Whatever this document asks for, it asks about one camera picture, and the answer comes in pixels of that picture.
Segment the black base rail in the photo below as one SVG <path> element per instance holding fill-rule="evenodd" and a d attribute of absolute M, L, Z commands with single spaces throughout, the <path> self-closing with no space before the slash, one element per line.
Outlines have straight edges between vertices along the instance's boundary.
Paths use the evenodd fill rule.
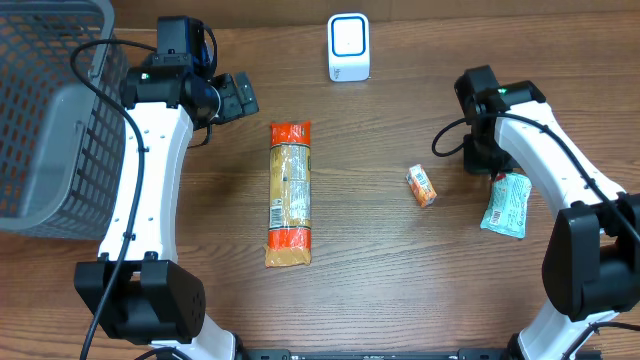
<path fill-rule="evenodd" d="M 448 352 L 307 352 L 295 353 L 286 349 L 245 349 L 237 359 L 249 360 L 500 360 L 506 359 L 504 350 L 495 348 L 463 348 Z"/>

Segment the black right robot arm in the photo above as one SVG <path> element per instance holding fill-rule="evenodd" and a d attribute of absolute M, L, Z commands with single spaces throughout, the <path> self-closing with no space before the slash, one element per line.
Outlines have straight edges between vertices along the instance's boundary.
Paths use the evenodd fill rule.
<path fill-rule="evenodd" d="M 542 263 L 547 300 L 501 356 L 572 359 L 639 302 L 639 197 L 584 156 L 532 82 L 502 85 L 481 66 L 454 90 L 471 128 L 461 146 L 465 170 L 496 178 L 522 169 L 555 219 Z"/>

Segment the orange tissue packet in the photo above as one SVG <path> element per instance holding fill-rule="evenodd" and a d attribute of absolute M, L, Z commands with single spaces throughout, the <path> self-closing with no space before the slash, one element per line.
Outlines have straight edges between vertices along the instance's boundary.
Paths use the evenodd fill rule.
<path fill-rule="evenodd" d="M 435 201 L 437 193 L 421 164 L 409 168 L 406 181 L 421 207 L 429 206 Z"/>

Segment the grey plastic mesh basket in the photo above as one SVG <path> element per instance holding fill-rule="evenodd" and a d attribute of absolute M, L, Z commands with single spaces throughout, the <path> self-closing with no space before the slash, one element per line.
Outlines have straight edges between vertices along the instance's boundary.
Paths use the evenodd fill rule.
<path fill-rule="evenodd" d="M 116 201 L 125 150 L 113 100 L 129 63 L 106 44 L 108 1 L 1 4 L 1 229 L 100 240 Z"/>

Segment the teal snack pouch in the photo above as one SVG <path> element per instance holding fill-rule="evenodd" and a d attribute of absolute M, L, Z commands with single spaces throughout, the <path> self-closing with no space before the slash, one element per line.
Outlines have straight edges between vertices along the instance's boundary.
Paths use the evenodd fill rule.
<path fill-rule="evenodd" d="M 523 239 L 526 236 L 528 200 L 532 183 L 518 173 L 499 174 L 493 182 L 481 229 Z"/>

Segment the red snack package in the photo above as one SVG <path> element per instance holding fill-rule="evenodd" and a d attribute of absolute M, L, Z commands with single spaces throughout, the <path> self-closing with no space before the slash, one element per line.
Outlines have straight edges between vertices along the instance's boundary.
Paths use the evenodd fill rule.
<path fill-rule="evenodd" d="M 311 123 L 273 123 L 265 265 L 310 264 L 311 226 Z"/>

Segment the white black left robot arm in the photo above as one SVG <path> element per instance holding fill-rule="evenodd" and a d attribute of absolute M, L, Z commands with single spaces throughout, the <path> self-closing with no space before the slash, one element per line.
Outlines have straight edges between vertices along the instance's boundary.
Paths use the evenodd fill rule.
<path fill-rule="evenodd" d="M 208 316 L 202 281 L 178 263 L 175 218 L 194 132 L 255 114 L 256 95 L 245 73 L 217 72 L 215 36 L 198 19 L 161 17 L 148 52 L 112 104 L 126 130 L 115 207 L 74 285 L 92 330 L 142 345 L 147 357 L 243 359 L 239 337 Z"/>

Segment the white barcode scanner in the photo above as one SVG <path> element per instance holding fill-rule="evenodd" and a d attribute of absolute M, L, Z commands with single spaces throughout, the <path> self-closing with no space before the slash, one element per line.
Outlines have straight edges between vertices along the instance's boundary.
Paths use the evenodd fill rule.
<path fill-rule="evenodd" d="M 340 13 L 327 21 L 328 73 L 333 82 L 370 77 L 370 27 L 362 13 Z"/>

